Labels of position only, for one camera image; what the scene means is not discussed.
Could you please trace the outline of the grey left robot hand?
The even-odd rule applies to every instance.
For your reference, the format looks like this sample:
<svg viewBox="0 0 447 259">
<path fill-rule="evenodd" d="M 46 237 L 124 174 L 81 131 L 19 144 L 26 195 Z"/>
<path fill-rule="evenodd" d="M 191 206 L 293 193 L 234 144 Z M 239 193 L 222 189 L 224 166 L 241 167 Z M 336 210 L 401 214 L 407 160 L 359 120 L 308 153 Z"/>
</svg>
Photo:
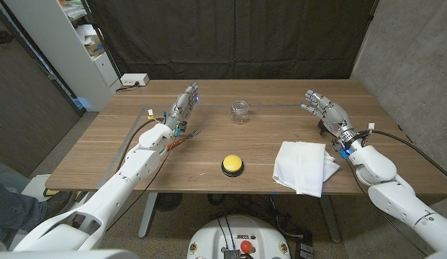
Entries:
<svg viewBox="0 0 447 259">
<path fill-rule="evenodd" d="M 186 129 L 186 122 L 191 116 L 195 103 L 199 101 L 199 88 L 196 81 L 193 81 L 173 103 L 164 124 L 171 130 L 180 129 L 182 132 Z"/>
</svg>

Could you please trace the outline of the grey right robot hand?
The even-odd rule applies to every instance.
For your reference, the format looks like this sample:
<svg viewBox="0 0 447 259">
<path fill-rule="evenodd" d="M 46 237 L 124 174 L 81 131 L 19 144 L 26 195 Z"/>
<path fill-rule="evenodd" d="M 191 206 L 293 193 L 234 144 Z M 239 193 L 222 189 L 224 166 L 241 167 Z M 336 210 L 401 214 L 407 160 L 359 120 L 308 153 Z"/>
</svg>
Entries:
<svg viewBox="0 0 447 259">
<path fill-rule="evenodd" d="M 308 90 L 305 98 L 309 104 L 302 104 L 301 107 L 317 116 L 332 135 L 342 139 L 350 139 L 356 135 L 347 112 L 339 104 L 313 90 Z"/>
</svg>

